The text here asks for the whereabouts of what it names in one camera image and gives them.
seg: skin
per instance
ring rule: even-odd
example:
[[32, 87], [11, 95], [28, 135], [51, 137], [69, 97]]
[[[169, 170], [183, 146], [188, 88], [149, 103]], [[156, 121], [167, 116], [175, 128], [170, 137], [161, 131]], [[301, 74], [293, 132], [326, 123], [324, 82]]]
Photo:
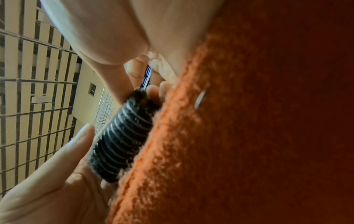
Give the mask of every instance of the skin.
[[[140, 85], [147, 64], [167, 81], [182, 73], [223, 0], [42, 0], [42, 5], [122, 104]], [[154, 74], [147, 92], [156, 103], [163, 103], [175, 84], [167, 81]], [[94, 127], [85, 126], [6, 194], [0, 223], [104, 223], [114, 189], [87, 166], [93, 140]]]

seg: building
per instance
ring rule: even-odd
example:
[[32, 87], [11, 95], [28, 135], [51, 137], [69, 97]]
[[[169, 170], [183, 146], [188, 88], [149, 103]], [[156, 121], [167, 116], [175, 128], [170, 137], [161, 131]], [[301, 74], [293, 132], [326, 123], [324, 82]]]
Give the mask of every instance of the building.
[[119, 106], [37, 0], [0, 1], [0, 192]]

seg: fuzzy orange knit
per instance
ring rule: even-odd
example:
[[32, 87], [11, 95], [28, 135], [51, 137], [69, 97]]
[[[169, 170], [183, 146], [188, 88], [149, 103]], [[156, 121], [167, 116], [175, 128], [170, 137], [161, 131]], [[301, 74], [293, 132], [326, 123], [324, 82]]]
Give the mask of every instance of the fuzzy orange knit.
[[227, 2], [108, 223], [353, 223], [353, 12], [349, 0]]

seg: ribbed black cylinder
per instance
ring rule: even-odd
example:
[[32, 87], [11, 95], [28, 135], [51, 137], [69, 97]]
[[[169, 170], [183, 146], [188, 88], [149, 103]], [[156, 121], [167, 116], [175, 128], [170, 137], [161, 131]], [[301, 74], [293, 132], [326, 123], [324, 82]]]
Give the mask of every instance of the ribbed black cylinder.
[[93, 171], [109, 183], [117, 182], [120, 170], [129, 166], [145, 143], [158, 109], [144, 90], [136, 89], [93, 146], [89, 159]]

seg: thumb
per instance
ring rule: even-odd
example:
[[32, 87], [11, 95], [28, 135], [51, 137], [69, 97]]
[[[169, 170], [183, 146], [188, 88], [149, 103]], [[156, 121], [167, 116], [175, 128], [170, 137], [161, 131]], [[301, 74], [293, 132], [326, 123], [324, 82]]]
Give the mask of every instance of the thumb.
[[32, 201], [61, 188], [80, 160], [89, 151], [94, 134], [93, 125], [86, 124], [75, 138], [63, 146], [30, 177], [17, 185], [9, 194], [15, 194], [16, 197], [20, 198], [25, 196], [24, 199], [26, 201]]

